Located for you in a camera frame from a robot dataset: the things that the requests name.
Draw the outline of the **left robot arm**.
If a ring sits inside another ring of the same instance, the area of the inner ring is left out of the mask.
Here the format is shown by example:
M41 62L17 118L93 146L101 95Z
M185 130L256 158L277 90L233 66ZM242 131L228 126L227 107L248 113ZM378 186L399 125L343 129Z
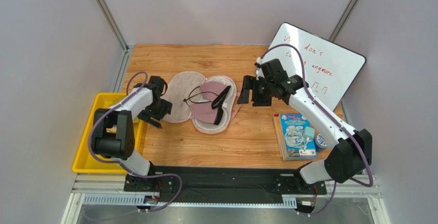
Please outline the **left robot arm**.
M163 78L151 76L110 108L97 109L87 142L91 156L102 163L117 164L134 177L154 177L153 164L135 148L134 120L161 128L160 121L172 110L172 103L162 98L167 88Z

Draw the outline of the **floral mesh laundry bag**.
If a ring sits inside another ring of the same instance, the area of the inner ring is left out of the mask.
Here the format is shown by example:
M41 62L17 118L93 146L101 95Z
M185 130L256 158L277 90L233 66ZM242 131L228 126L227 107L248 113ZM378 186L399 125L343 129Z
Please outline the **floral mesh laundry bag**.
M233 110L235 99L240 95L234 80L219 75L206 78L196 71L176 74L168 85L163 98L173 104L168 123L192 121L193 126L204 134L224 132L238 110Z

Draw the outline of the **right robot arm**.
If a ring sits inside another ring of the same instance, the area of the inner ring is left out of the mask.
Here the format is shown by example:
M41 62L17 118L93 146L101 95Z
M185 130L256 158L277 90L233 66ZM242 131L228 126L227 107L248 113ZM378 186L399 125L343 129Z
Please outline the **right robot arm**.
M307 118L328 143L331 152L324 160L308 163L294 172L301 185L333 180L352 180L371 187L372 135L357 130L329 110L309 88L305 73L288 75L279 59L255 63L256 76L244 76L239 104L271 106L272 98L284 101Z

